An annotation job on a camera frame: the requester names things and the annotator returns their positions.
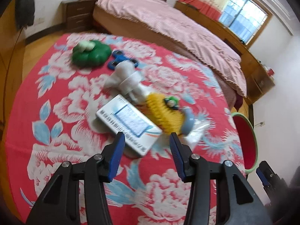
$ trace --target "white box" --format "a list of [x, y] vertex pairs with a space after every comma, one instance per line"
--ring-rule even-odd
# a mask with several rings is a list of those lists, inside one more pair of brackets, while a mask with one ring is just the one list
[[130, 104], [117, 95], [96, 112], [114, 133], [123, 132], [126, 144], [141, 156], [145, 156], [162, 130]]

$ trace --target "wooden cabinet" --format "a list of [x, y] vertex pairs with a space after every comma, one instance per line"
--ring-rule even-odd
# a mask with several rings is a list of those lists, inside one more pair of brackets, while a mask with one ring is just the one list
[[80, 32], [92, 28], [92, 16], [97, 0], [63, 1], [63, 17], [67, 32]]
[[241, 69], [245, 75], [247, 83], [248, 105], [256, 102], [260, 97], [267, 93], [273, 86], [273, 80], [257, 59], [248, 51], [248, 49], [240, 42], [239, 38], [228, 28], [224, 27], [220, 22], [213, 21], [197, 9], [187, 4], [177, 2], [175, 8], [183, 12], [186, 16], [193, 19], [198, 24], [210, 30], [217, 35], [229, 47], [231, 47], [241, 57]]
[[22, 83], [24, 31], [15, 26], [15, 0], [0, 17], [0, 139]]

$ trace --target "yellow knitted item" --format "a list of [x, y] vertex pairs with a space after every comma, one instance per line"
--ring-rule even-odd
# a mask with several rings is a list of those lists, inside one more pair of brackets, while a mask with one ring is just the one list
[[180, 134], [184, 116], [181, 111], [167, 107], [164, 98], [166, 96], [160, 93], [150, 93], [148, 95], [147, 106], [151, 115], [147, 114], [147, 117], [160, 126], [165, 133], [171, 134], [175, 132]]

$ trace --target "tablecloth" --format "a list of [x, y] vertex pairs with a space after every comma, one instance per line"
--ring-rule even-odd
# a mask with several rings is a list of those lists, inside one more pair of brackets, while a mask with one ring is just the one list
[[[103, 89], [112, 71], [106, 64], [94, 70], [71, 64], [72, 48], [91, 39], [137, 58], [143, 84], [180, 98], [181, 106], [190, 106], [198, 119], [210, 123], [194, 153], [208, 161], [232, 160], [244, 172], [236, 127], [208, 67], [148, 42], [106, 34], [64, 34], [22, 83], [9, 119], [7, 167], [24, 221], [63, 161], [84, 162], [113, 141], [113, 134], [95, 116], [117, 94]], [[143, 158], [122, 157], [116, 178], [105, 184], [113, 224], [183, 224], [191, 184], [179, 179], [170, 153], [167, 141], [157, 141]], [[84, 224], [83, 185], [80, 182], [79, 205]], [[215, 219], [216, 183], [211, 181], [210, 224]]]

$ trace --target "nightstand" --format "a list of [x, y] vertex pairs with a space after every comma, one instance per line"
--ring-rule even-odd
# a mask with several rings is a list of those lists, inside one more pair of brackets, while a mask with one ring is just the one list
[[62, 1], [63, 20], [67, 32], [81, 32], [92, 28], [92, 15], [97, 0]]

